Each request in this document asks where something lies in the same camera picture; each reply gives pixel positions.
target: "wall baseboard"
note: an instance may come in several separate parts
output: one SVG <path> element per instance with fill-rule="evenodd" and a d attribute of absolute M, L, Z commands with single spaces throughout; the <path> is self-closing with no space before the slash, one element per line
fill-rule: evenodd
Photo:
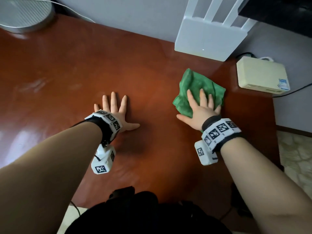
<path fill-rule="evenodd" d="M 276 126 L 276 129 L 279 131 L 284 131 L 284 132 L 289 132 L 289 133 L 293 133 L 293 134 L 297 134 L 297 135 L 304 135 L 307 137 L 312 137 L 312 133 L 311 132 L 307 132 L 307 131 L 303 131 L 303 130 L 297 130 L 297 129 L 293 129 L 293 128 L 289 128 L 289 127 L 285 127 L 285 126 Z"/>

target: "beige box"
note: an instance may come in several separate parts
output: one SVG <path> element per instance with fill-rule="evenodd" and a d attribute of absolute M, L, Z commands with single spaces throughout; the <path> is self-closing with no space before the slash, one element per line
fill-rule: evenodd
<path fill-rule="evenodd" d="M 290 90 L 283 64 L 243 56 L 236 66 L 238 85 L 241 88 L 272 94 Z"/>

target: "hand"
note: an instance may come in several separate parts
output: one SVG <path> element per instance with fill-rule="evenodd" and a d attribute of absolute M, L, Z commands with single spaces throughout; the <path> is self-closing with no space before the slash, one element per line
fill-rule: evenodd
<path fill-rule="evenodd" d="M 119 132 L 124 132 L 126 130 L 135 130 L 140 127 L 140 124 L 137 123 L 128 123 L 125 121 L 126 111 L 127 111 L 127 96 L 125 95 L 122 98 L 121 105 L 118 111 L 117 107 L 117 99 L 115 92 L 112 92 L 111 95 L 111 109 L 108 105 L 108 99 L 106 95 L 103 95 L 103 110 L 107 112 L 111 112 L 115 117 L 117 117 L 122 124 L 122 128 Z M 94 104 L 94 111 L 97 112 L 100 110 L 98 104 Z"/>
<path fill-rule="evenodd" d="M 189 118 L 187 116 L 178 114 L 177 118 L 182 122 L 185 122 L 190 127 L 195 130 L 201 130 L 202 125 L 204 122 L 215 115 L 219 115 L 221 111 L 221 105 L 217 106 L 216 110 L 213 110 L 213 97 L 209 94 L 209 101 L 207 103 L 207 98 L 203 89 L 199 92 L 200 97 L 200 105 L 198 106 L 197 102 L 193 98 L 193 95 L 190 90 L 187 92 L 189 104 L 193 110 L 193 118 Z"/>

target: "green cloth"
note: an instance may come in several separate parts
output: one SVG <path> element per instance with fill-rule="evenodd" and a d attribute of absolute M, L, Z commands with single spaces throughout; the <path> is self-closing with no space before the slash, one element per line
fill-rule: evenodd
<path fill-rule="evenodd" d="M 212 94 L 214 106 L 223 105 L 223 97 L 225 88 L 217 85 L 212 80 L 208 79 L 207 77 L 198 74 L 191 69 L 187 69 L 182 77 L 180 82 L 180 93 L 173 101 L 174 106 L 176 106 L 179 113 L 182 115 L 188 116 L 190 118 L 193 117 L 193 110 L 191 109 L 187 90 L 190 89 L 194 99 L 199 105 L 199 91 L 200 89 L 204 89 L 206 97 L 208 98 L 209 94 Z"/>

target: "table surface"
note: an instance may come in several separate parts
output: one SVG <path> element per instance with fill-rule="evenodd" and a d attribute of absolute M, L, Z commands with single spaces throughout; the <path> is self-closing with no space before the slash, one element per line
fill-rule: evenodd
<path fill-rule="evenodd" d="M 78 206 L 89 208 L 132 185 L 160 202 L 191 199 L 216 217 L 228 210 L 232 178 L 224 161 L 202 166 L 194 148 L 201 133 L 176 118 L 172 102 L 187 68 L 226 88 L 223 117 L 279 163 L 271 95 L 239 88 L 235 60 L 176 52 L 171 42 L 63 15 L 25 35 L 0 30 L 0 43 L 0 167 L 83 120 L 102 95 L 129 97 L 127 121 L 141 127 L 113 142 L 117 156 L 109 173 L 88 168 L 73 197 Z M 224 223 L 232 230 L 255 228 L 235 212 Z"/>

